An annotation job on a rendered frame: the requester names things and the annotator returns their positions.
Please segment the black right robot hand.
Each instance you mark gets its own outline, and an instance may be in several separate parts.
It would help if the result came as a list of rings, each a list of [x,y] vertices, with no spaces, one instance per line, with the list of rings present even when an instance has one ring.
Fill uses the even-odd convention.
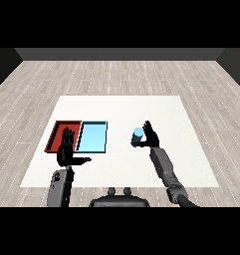
[[[146,140],[145,141],[139,141],[137,143],[140,147],[159,147],[159,138],[156,134],[156,132],[153,130],[150,121],[146,121],[142,127]]]

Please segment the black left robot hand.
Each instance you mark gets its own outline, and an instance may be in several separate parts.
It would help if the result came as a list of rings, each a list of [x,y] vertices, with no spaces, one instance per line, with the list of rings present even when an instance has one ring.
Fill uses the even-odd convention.
[[[74,134],[68,127],[62,132],[62,141],[57,151],[57,163],[59,166],[83,165],[91,161],[89,157],[73,157]]]

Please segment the small blue can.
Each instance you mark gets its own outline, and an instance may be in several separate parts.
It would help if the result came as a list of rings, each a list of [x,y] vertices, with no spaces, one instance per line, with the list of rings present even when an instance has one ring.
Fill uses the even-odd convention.
[[[143,129],[141,127],[136,127],[133,130],[132,138],[130,144],[133,147],[136,147],[136,144],[141,141],[141,138],[143,136]]]

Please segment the red shallow open box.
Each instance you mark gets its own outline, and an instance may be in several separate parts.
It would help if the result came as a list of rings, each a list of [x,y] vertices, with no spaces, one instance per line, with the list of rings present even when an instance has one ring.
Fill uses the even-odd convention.
[[[44,152],[56,153],[58,151],[58,147],[61,145],[62,142],[62,133],[65,128],[70,129],[74,133],[73,148],[76,148],[81,124],[81,121],[56,121],[48,139],[47,145],[44,149]]]

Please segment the light blue shallow open box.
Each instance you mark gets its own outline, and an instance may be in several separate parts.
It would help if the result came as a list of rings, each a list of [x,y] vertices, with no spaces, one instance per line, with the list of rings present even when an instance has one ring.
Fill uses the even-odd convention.
[[[78,134],[75,153],[105,153],[108,123],[83,121]]]

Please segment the dark grey robot body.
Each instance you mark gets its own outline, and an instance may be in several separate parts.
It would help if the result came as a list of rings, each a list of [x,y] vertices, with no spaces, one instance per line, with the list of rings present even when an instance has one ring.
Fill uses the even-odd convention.
[[[90,207],[149,207],[146,199],[133,196],[129,187],[123,189],[123,195],[116,195],[116,189],[110,187],[108,194],[90,203]]]

